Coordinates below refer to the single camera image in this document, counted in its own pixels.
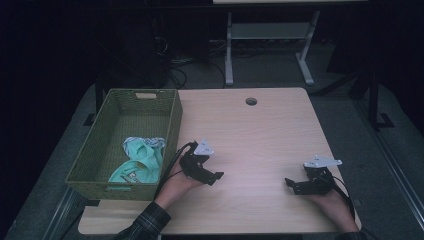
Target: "green basket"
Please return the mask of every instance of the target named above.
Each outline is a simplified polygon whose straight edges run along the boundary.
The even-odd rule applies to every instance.
[[[66,183],[87,199],[153,200],[158,183],[111,183],[108,179],[128,160],[122,148],[127,137],[164,138],[164,174],[176,153],[182,113],[177,90],[111,89]]]

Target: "person's right hand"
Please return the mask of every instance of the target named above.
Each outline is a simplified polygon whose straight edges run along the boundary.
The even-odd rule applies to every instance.
[[[305,198],[317,204],[341,233],[359,231],[348,205],[334,189],[325,195],[305,195]]]

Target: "wooden table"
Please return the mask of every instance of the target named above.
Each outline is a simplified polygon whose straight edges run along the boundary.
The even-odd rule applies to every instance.
[[[206,138],[215,154],[204,164],[225,172],[213,186],[186,194],[169,209],[162,234],[334,232],[308,200],[284,178],[307,180],[303,163],[331,150],[302,88],[180,90],[184,109],[178,147]],[[246,104],[255,98],[257,104]],[[329,168],[340,176],[337,167]],[[148,202],[102,200],[87,206],[82,234],[116,234]]]

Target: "plaid shirt sleeve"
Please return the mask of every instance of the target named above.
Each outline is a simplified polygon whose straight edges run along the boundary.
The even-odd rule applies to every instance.
[[[367,235],[363,232],[348,232],[338,235],[335,240],[367,240]]]
[[[114,240],[156,240],[171,217],[155,202],[151,202],[133,224],[116,235]]]

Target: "metal stand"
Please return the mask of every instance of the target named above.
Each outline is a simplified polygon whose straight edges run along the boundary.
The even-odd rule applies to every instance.
[[[313,13],[310,22],[300,23],[233,23],[231,12],[228,13],[227,22],[227,55],[225,57],[225,83],[233,85],[233,66],[231,61],[232,39],[305,39],[305,45],[300,53],[296,53],[296,59],[302,71],[305,83],[313,85],[309,68],[306,64],[306,55],[314,35],[320,11]]]

